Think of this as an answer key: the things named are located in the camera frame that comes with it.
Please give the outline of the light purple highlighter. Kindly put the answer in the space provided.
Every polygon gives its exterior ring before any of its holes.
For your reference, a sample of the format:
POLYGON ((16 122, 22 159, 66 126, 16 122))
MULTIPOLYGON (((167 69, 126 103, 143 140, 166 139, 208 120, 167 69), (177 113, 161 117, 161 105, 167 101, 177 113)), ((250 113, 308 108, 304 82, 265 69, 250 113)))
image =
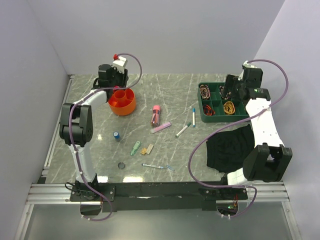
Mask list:
POLYGON ((155 134, 155 133, 157 133, 159 131, 162 131, 162 130, 170 127, 171 125, 172 124, 170 122, 166 122, 166 123, 164 123, 164 124, 162 124, 160 126, 154 127, 153 129, 150 130, 150 132, 151 132, 151 134, 155 134))

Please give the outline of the blue white pen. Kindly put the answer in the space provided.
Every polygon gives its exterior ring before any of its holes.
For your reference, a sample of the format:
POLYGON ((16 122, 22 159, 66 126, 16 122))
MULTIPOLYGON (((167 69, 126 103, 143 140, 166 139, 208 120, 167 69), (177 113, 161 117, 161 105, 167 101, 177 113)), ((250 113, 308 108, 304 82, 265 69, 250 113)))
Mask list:
POLYGON ((142 163, 141 164, 143 167, 148 167, 148 168, 155 168, 155 169, 165 169, 163 166, 158 166, 158 165, 153 165, 153 164, 146 164, 142 163))

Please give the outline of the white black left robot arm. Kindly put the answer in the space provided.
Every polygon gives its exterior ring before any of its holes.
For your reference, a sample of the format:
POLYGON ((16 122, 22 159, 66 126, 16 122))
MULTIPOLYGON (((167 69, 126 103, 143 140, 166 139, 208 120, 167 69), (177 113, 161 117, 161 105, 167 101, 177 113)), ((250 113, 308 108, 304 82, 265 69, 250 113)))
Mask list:
POLYGON ((117 116, 127 116, 136 108, 136 97, 127 85, 127 60, 120 58, 112 64, 101 64, 91 91, 74 103, 65 103, 61 108, 59 136, 68 145, 75 164, 75 193, 82 194, 88 201, 94 201, 103 194, 98 176, 94 170, 90 141, 93 137, 93 111, 109 104, 117 116))

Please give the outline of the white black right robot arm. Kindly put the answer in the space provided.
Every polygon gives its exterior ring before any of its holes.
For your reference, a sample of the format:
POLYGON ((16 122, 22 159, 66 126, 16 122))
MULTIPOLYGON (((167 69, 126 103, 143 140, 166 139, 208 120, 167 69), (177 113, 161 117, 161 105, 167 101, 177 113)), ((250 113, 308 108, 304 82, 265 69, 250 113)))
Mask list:
POLYGON ((231 97, 242 100, 250 117, 254 136, 253 150, 244 159, 240 169, 227 174, 227 182, 219 187, 220 196, 231 199, 236 186, 250 182, 279 182, 293 156, 292 149, 281 140, 272 114, 271 97, 261 87, 262 69, 245 63, 240 76, 228 78, 225 85, 231 90, 231 97))

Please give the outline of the green capped white marker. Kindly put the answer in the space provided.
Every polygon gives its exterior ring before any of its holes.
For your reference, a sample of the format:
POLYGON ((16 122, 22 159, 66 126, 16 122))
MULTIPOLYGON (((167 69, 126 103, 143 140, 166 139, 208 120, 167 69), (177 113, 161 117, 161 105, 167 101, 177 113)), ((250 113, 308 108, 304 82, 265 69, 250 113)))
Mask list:
POLYGON ((175 135, 176 138, 178 138, 192 123, 189 122, 186 125, 183 126, 183 128, 175 135))

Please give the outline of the blue capped white marker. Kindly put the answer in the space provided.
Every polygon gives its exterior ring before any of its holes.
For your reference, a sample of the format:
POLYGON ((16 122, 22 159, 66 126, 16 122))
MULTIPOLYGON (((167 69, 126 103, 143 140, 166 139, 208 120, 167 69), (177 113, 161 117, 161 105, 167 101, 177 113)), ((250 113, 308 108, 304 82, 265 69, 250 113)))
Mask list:
POLYGON ((196 109, 192 109, 192 126, 195 128, 196 127, 196 109))

